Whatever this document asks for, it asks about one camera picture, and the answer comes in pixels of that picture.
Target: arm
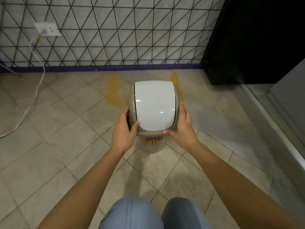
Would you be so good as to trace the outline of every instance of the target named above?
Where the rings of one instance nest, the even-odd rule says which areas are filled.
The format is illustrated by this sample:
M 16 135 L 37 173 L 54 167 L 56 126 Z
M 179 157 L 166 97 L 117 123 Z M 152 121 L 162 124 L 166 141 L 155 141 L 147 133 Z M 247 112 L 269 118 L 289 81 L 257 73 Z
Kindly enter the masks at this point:
M 178 131 L 163 133 L 169 134 L 196 159 L 241 229 L 300 228 L 276 201 L 201 144 L 189 111 L 181 103 L 179 108 Z
M 38 229 L 89 227 L 114 168 L 135 141 L 139 122 L 129 131 L 127 112 L 128 107 L 116 118 L 110 150 L 66 193 Z

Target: light blue jeans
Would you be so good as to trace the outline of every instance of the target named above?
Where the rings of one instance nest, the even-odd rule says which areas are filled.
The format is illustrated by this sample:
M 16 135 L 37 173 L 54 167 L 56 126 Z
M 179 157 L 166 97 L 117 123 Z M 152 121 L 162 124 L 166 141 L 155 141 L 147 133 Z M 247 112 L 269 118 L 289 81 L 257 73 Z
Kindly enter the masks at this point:
M 119 199 L 102 219 L 99 229 L 210 229 L 207 219 L 186 198 L 172 198 L 162 216 L 150 202 L 135 196 Z

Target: trash bin lid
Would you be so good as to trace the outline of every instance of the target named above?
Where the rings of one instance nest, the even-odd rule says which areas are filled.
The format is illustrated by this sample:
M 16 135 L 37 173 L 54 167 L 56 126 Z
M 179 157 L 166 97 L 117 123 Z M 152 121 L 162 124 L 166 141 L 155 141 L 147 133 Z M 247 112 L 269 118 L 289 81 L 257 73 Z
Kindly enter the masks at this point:
M 170 128 L 175 120 L 175 89 L 171 81 L 135 82 L 137 120 L 146 131 Z

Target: purple baseboard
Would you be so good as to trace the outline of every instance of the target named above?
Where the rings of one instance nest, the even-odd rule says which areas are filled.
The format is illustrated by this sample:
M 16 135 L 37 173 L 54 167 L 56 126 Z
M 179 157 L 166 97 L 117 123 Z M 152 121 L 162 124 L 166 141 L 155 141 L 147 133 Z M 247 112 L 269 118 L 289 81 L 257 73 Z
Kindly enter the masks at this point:
M 112 65 L 112 66 L 46 66 L 45 72 L 69 72 L 69 71 L 120 71 L 120 70 L 161 70 L 161 69 L 199 69 L 202 64 L 158 64 L 158 65 Z M 42 67 L 11 67 L 18 73 L 42 72 Z M 0 67 L 0 73 L 9 71 Z

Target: geometric patterned wall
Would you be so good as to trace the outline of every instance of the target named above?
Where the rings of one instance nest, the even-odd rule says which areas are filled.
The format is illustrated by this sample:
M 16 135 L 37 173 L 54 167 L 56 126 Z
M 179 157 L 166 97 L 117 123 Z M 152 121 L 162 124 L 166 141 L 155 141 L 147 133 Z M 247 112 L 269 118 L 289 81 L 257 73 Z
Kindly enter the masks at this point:
M 0 59 L 41 66 L 30 55 L 34 22 L 62 36 L 35 40 L 45 66 L 200 63 L 224 0 L 0 0 Z

